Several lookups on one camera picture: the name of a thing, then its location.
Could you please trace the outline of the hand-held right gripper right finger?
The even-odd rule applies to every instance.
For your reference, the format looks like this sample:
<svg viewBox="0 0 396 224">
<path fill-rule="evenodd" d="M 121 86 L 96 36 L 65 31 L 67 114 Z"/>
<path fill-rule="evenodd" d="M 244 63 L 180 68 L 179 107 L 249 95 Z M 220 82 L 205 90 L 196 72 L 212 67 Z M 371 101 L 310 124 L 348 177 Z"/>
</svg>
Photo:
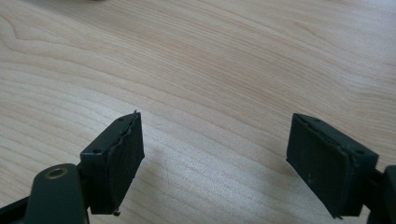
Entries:
<svg viewBox="0 0 396 224">
<path fill-rule="evenodd" d="M 292 116 L 287 162 L 333 217 L 356 217 L 378 155 L 321 119 Z"/>
</svg>

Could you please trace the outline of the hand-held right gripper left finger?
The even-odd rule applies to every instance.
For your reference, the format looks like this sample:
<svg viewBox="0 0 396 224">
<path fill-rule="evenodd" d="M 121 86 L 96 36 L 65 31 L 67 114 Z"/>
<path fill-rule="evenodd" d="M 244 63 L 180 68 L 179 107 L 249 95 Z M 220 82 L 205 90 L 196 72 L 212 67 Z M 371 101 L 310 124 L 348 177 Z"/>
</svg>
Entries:
<svg viewBox="0 0 396 224">
<path fill-rule="evenodd" d="M 141 114 L 115 119 L 81 153 L 79 173 L 93 215 L 114 215 L 145 158 Z"/>
</svg>

